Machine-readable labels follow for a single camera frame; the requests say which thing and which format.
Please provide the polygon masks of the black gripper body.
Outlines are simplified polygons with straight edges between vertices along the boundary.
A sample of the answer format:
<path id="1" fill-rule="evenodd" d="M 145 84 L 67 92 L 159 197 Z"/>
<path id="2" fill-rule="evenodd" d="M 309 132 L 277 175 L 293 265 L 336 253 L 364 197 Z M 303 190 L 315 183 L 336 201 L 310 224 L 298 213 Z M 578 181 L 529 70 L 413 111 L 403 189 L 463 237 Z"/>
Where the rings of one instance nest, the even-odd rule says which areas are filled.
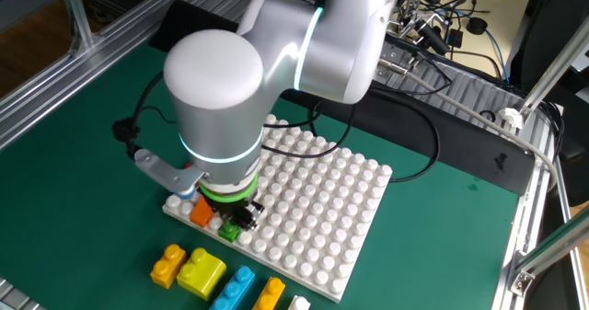
<path id="1" fill-rule="evenodd" d="M 247 198 L 234 201 L 234 202 L 219 202 L 214 201 L 211 198 L 205 196 L 204 199 L 206 200 L 207 204 L 213 209 L 214 212 L 218 212 L 219 215 L 225 220 L 232 223 L 232 214 L 234 209 L 240 206 L 245 206 L 251 202 Z"/>

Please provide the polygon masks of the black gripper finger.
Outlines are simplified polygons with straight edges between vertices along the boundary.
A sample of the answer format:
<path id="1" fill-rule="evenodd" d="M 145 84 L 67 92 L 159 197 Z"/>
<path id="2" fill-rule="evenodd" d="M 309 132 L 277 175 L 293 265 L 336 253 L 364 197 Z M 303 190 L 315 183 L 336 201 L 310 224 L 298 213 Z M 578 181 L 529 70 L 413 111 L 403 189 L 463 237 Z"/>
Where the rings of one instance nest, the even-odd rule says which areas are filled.
<path id="1" fill-rule="evenodd" d="M 234 209 L 232 223 L 243 230 L 252 231 L 258 226 L 259 219 L 264 213 L 265 207 L 252 201 L 245 206 Z"/>

